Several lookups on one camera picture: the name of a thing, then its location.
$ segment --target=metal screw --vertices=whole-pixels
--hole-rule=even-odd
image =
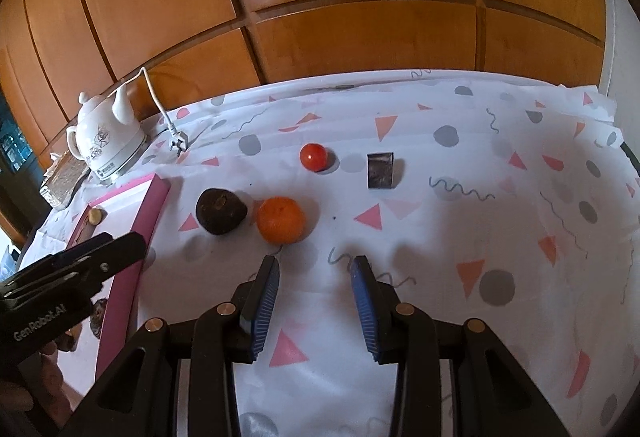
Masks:
[[[411,316],[415,312],[415,307],[410,303],[399,303],[396,305],[396,312],[402,316]]]
[[[216,311],[218,311],[220,316],[229,316],[236,312],[236,306],[230,302],[225,302],[218,305],[218,307],[216,307]]]
[[[481,332],[484,332],[484,330],[486,329],[486,325],[484,324],[484,322],[482,320],[479,320],[478,318],[473,318],[469,320],[466,323],[466,326],[469,328],[471,332],[475,332],[478,334],[480,334]]]
[[[159,331],[163,325],[164,322],[161,319],[151,318],[145,322],[145,329],[149,332],[156,332]]]

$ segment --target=orange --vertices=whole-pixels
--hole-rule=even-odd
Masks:
[[[262,238],[275,245],[300,240],[305,223],[305,213],[288,197],[267,199],[255,214],[255,224]]]

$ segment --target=cherry tomato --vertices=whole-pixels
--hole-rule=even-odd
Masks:
[[[321,172],[326,168],[328,155],[324,146],[318,143],[308,143],[300,150],[300,162],[307,170]]]

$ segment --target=kettle lid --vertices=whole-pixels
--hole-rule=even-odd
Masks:
[[[78,112],[78,123],[84,120],[84,118],[89,115],[89,112],[100,105],[104,101],[104,99],[104,96],[100,95],[90,98],[86,92],[81,92],[78,96],[78,102],[82,104],[82,107]]]

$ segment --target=white tablecloth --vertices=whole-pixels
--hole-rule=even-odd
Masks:
[[[366,351],[346,271],[355,255],[434,319],[484,319],[572,435],[604,435],[640,379],[640,180],[614,111],[595,87],[426,70],[309,78],[174,110],[188,151],[177,159],[161,132],[122,179],[155,172],[172,186],[140,280],[138,324],[196,318],[229,300],[278,250],[252,210],[290,196],[308,236],[279,252],[266,346],[254,365],[236,367],[244,437],[387,435],[395,366]],[[151,118],[145,128],[154,136],[164,127]],[[334,167],[302,168],[309,142],[335,152]],[[394,189],[367,189],[374,152],[394,153]],[[207,188],[236,191],[249,206],[226,236],[194,219]],[[90,178],[49,216],[27,261],[63,247],[86,202],[104,192]]]

